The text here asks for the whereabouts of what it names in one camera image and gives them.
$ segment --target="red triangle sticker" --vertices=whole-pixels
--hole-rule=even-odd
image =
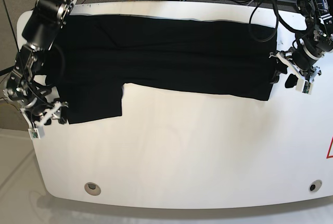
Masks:
[[[332,141],[331,141],[331,145],[329,146],[329,150],[328,150],[328,153],[327,153],[327,157],[326,157],[326,158],[333,158],[332,144],[333,144],[333,138],[332,138]]]

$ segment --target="black garment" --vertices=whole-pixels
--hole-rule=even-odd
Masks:
[[[258,38],[273,30],[253,29]],[[57,89],[71,124],[121,116],[124,83],[268,100],[276,70],[276,38],[258,43],[247,24],[228,21],[70,16],[55,43],[66,57]],[[50,84],[61,64],[55,50],[48,55]]]

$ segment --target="black pants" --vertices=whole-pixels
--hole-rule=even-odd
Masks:
[[[259,38],[273,30],[253,29]],[[55,43],[66,57],[57,89],[71,124],[121,116],[124,83],[268,100],[276,70],[276,38],[258,43],[247,24],[228,21],[70,16]],[[61,62],[56,50],[46,55],[49,84]]]

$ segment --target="white table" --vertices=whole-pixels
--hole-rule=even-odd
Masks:
[[[252,10],[121,2],[77,5],[72,14],[248,22]],[[18,21],[20,45],[30,14]],[[280,14],[294,28],[305,28],[301,15]],[[260,8],[253,23],[274,26],[273,11]],[[293,39],[280,26],[277,49],[287,50]],[[327,54],[317,63],[323,75],[311,96],[285,89],[287,75],[281,75],[268,102],[126,84],[122,117],[54,122],[45,127],[45,138],[33,140],[45,186],[64,199],[150,208],[246,207],[333,195],[333,159],[327,159],[333,135],[331,58]],[[323,185],[312,193],[316,180]],[[88,182],[98,184],[101,194],[87,194]]]

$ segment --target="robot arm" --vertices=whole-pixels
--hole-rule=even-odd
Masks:
[[[333,49],[333,18],[327,0],[298,0],[299,12],[305,17],[306,31],[297,31],[281,22],[295,33],[297,47],[271,54],[291,68],[294,74],[286,81],[286,87],[296,85],[296,90],[310,94],[315,76],[321,75],[319,67],[313,65]]]
[[[5,95],[21,104],[32,138],[42,138],[43,125],[50,124],[51,119],[57,119],[60,124],[67,122],[68,104],[60,100],[48,102],[45,98],[55,85],[40,85],[34,81],[34,76],[44,63],[44,52],[51,49],[75,3],[76,0],[36,0],[22,33],[27,43],[17,54],[14,69],[5,82]]]

